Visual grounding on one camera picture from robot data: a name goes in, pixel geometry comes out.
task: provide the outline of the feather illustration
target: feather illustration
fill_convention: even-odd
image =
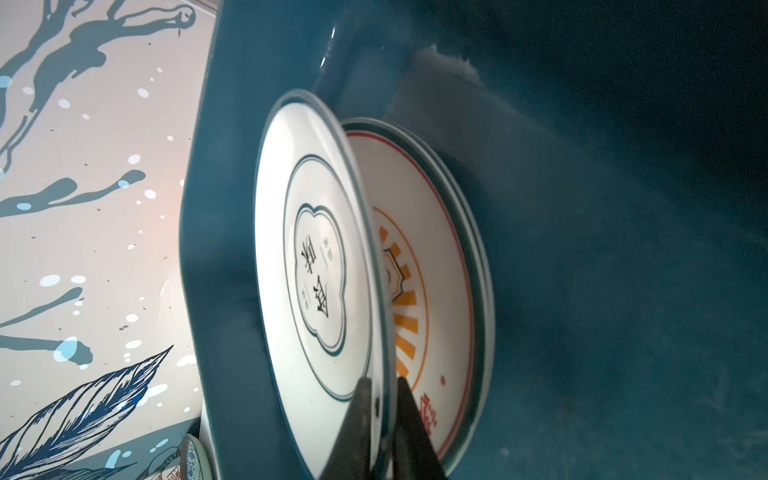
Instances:
[[[81,468],[79,470],[58,468],[38,477],[38,480],[105,480],[133,465],[136,464],[131,463],[130,465],[123,465],[117,468],[99,468],[96,470],[91,470],[90,468]]]
[[[167,456],[167,457],[165,457],[165,460],[163,460],[163,462],[162,462],[162,463],[160,463],[159,465],[157,465],[157,464],[155,463],[155,461],[156,461],[158,458],[162,458],[162,456],[163,456],[163,455],[165,455],[165,453],[166,453],[166,452],[168,452],[169,450],[171,450],[171,453],[170,453],[170,455],[169,455],[169,456]],[[165,449],[165,450],[163,450],[163,451],[162,451],[162,452],[160,452],[158,455],[156,455],[156,456],[155,456],[155,457],[152,459],[152,461],[151,461],[151,462],[149,462],[149,465],[147,465],[147,468],[146,468],[146,469],[145,469],[145,470],[144,470],[142,473],[140,473],[138,477],[136,477],[136,480],[144,480],[145,478],[149,478],[150,476],[152,476],[152,475],[156,475],[156,474],[158,474],[158,473],[159,473],[159,474],[161,474],[161,476],[162,476],[162,472],[163,472],[163,471],[164,471],[166,468],[168,468],[168,466],[169,466],[171,463],[173,463],[173,462],[174,462],[174,460],[176,460],[176,458],[179,458],[180,456],[181,456],[181,450],[179,450],[179,448],[178,448],[178,447],[170,447],[170,448],[168,448],[168,449]]]
[[[37,478],[103,440],[134,411],[171,348],[85,383],[34,414],[0,442],[0,480]]]

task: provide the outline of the plate rim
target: plate rim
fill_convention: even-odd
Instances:
[[[326,128],[328,128],[329,133],[331,134],[331,137],[336,142],[336,145],[339,148],[339,152],[341,153],[341,157],[343,159],[344,167],[347,169],[347,172],[349,173],[351,180],[352,180],[352,197],[350,200],[356,202],[360,208],[360,211],[362,213],[362,224],[358,224],[359,230],[361,230],[365,236],[365,238],[362,238],[361,241],[363,243],[367,243],[369,245],[369,248],[371,250],[371,253],[376,252],[378,250],[381,250],[379,241],[376,238],[375,235],[373,235],[373,215],[372,215],[372,208],[368,202],[368,197],[365,195],[364,186],[362,183],[362,178],[360,176],[359,169],[357,167],[357,163],[354,158],[353,150],[349,146],[349,142],[347,141],[346,132],[342,129],[340,122],[336,118],[336,116],[331,112],[331,110],[323,103],[322,100],[320,100],[315,94],[296,88],[293,90],[290,90],[283,94],[278,100],[275,102],[274,106],[270,109],[270,113],[267,115],[266,120],[264,121],[264,126],[262,129],[261,137],[259,140],[259,150],[256,155],[255,159],[255,169],[254,169],[254,175],[253,175],[253,197],[251,200],[251,204],[253,205],[253,215],[251,216],[253,218],[253,245],[254,245],[254,255],[253,255],[253,262],[254,262],[254,268],[256,268],[255,274],[256,274],[256,288],[257,288],[257,295],[259,298],[259,314],[261,317],[261,325],[262,325],[262,335],[264,336],[264,342],[266,344],[266,353],[267,353],[267,359],[270,363],[270,377],[272,378],[272,384],[273,388],[277,394],[277,398],[279,400],[279,407],[280,412],[283,415],[283,421],[285,424],[285,427],[288,431],[288,434],[291,438],[291,441],[293,443],[293,447],[296,450],[297,457],[299,458],[299,461],[302,465],[302,468],[304,472],[310,477],[314,478],[309,466],[306,463],[306,460],[304,460],[304,457],[301,453],[301,450],[299,448],[298,443],[296,442],[296,438],[293,435],[293,430],[290,427],[290,423],[288,422],[288,417],[286,415],[285,409],[283,407],[283,400],[282,396],[280,395],[280,389],[277,386],[277,380],[274,373],[274,368],[272,364],[272,356],[270,355],[270,344],[269,340],[266,337],[266,328],[264,325],[264,315],[263,310],[261,307],[261,295],[260,295],[260,288],[259,288],[259,277],[258,277],[258,269],[257,269],[257,256],[256,256],[256,194],[257,194],[257,188],[259,184],[259,167],[261,165],[261,155],[263,151],[264,146],[264,139],[266,138],[266,133],[269,131],[270,126],[272,125],[272,122],[277,116],[277,114],[287,105],[293,104],[293,103],[300,103],[304,104],[307,107],[309,107],[311,110],[313,110],[317,115],[320,117],[320,119],[323,121],[323,124]],[[384,283],[383,283],[383,265],[381,265],[381,259],[379,259],[379,256],[377,255],[370,255],[369,262],[372,268],[372,271],[369,271],[369,278],[372,281],[372,284],[375,286],[375,292],[378,298],[372,298],[372,308],[376,308],[378,306],[379,309],[379,318],[380,320],[380,331],[381,331],[381,342],[382,342],[382,428],[379,435],[379,450],[376,452],[376,460],[373,463],[373,467],[371,468],[371,472],[374,474],[374,478],[382,477],[386,473],[386,469],[389,465],[389,458],[390,458],[390,452],[391,452],[391,443],[392,443],[392,434],[394,433],[394,427],[395,427],[395,417],[396,417],[396,398],[394,396],[394,393],[396,392],[396,376],[395,376],[395,350],[394,350],[394,326],[389,322],[389,313],[390,308],[389,304],[384,301],[386,298],[386,295],[383,294],[384,290]]]

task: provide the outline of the red chinese character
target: red chinese character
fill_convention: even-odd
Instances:
[[[171,470],[168,475],[168,480],[181,480],[181,468],[177,466]]]
[[[419,400],[419,413],[422,416],[427,435],[432,435],[432,428],[437,426],[437,418],[435,417],[435,409],[432,408],[432,403],[426,393]]]

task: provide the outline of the mural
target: mural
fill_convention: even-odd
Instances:
[[[213,26],[183,0],[2,6],[0,480],[180,476],[202,398],[177,222]]]
[[[107,463],[106,472],[61,468],[103,440],[134,411],[169,352],[170,348],[80,385],[34,414],[0,442],[0,480],[108,478],[118,473],[114,472],[116,458]]]

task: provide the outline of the ceramic plate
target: ceramic plate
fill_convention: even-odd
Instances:
[[[181,480],[214,480],[208,455],[200,440],[187,434],[179,449],[181,451]]]
[[[394,333],[381,242],[346,135],[305,91],[282,97],[261,143],[256,267],[272,371],[290,431],[318,478],[357,380],[372,379],[371,465],[394,422]]]
[[[482,241],[458,185],[414,135],[344,122],[373,206],[408,379],[446,474],[466,450],[491,378],[495,320]]]

